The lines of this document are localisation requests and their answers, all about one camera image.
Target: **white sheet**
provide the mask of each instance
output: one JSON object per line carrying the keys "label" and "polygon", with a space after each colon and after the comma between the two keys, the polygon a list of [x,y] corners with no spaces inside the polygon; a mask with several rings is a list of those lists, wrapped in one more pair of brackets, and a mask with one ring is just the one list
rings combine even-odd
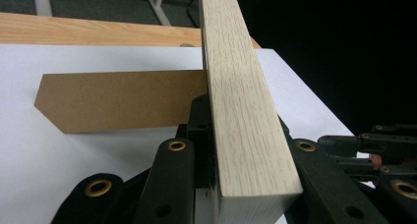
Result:
{"label": "white sheet", "polygon": [[[273,50],[257,53],[293,138],[351,135]],[[202,67],[201,48],[0,45],[0,223],[49,223],[80,180],[112,173],[126,181],[175,135],[175,128],[63,135],[33,106],[42,74]],[[204,193],[196,223],[211,222]]]}

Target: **wooden stick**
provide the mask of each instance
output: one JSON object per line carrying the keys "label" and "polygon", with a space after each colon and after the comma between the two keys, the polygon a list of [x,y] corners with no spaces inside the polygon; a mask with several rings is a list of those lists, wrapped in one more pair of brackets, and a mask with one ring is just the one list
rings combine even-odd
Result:
{"label": "wooden stick", "polygon": [[274,223],[302,193],[236,0],[201,0],[214,126],[216,223]]}

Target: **wooden board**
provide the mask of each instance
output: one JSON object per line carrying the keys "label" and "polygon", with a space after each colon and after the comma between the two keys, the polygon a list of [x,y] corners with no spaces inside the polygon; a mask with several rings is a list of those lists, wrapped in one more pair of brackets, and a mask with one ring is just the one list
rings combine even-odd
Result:
{"label": "wooden board", "polygon": [[[199,28],[63,19],[0,13],[0,43],[202,46]],[[255,47],[260,45],[253,40]]]}
{"label": "wooden board", "polygon": [[201,0],[214,126],[216,223],[274,223],[302,193],[236,0]]}
{"label": "wooden board", "polygon": [[34,105],[63,133],[169,127],[207,92],[203,70],[48,74]]}

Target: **screw hole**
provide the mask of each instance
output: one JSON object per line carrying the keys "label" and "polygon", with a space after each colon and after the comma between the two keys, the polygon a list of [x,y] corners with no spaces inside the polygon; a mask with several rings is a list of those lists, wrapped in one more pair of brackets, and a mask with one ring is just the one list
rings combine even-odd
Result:
{"label": "screw hole", "polygon": [[305,142],[305,141],[299,141],[296,143],[297,147],[300,148],[301,150],[307,151],[307,152],[313,152],[314,150],[316,150],[316,146]]}
{"label": "screw hole", "polygon": [[392,180],[390,184],[392,188],[401,195],[417,199],[417,187],[399,180]]}
{"label": "screw hole", "polygon": [[171,213],[171,206],[170,205],[162,205],[158,207],[155,211],[155,215],[157,217],[164,217]]}
{"label": "screw hole", "polygon": [[346,212],[347,214],[349,214],[351,217],[356,218],[356,219],[363,219],[365,217],[364,213],[361,211],[361,209],[354,207],[354,206],[347,206],[346,207]]}
{"label": "screw hole", "polygon": [[84,190],[86,196],[98,197],[110,191],[112,184],[108,180],[95,180],[90,182]]}
{"label": "screw hole", "polygon": [[398,186],[400,190],[404,191],[405,193],[414,193],[416,194],[417,191],[415,191],[412,187],[406,186],[406,185],[399,185]]}
{"label": "screw hole", "polygon": [[168,148],[171,151],[180,151],[180,150],[183,150],[185,148],[185,143],[182,142],[182,141],[172,141],[168,145]]}

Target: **wooden edge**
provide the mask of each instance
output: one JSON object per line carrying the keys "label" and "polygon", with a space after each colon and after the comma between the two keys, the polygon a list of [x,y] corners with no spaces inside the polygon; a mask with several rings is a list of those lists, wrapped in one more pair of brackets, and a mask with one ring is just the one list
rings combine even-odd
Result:
{"label": "wooden edge", "polygon": [[[200,47],[199,28],[177,28],[0,13],[0,43]],[[254,46],[261,46],[253,40]]]}

